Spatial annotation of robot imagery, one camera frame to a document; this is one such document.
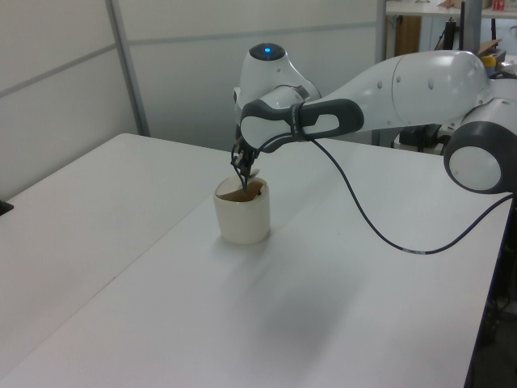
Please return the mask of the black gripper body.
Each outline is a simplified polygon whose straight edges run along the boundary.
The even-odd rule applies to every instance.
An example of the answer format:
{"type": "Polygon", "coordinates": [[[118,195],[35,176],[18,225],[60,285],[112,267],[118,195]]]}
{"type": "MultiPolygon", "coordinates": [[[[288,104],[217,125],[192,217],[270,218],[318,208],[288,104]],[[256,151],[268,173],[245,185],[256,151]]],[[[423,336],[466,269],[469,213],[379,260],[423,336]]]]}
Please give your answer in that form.
{"type": "Polygon", "coordinates": [[[259,156],[259,150],[249,145],[243,136],[240,136],[232,148],[233,162],[253,162],[259,156]]]}

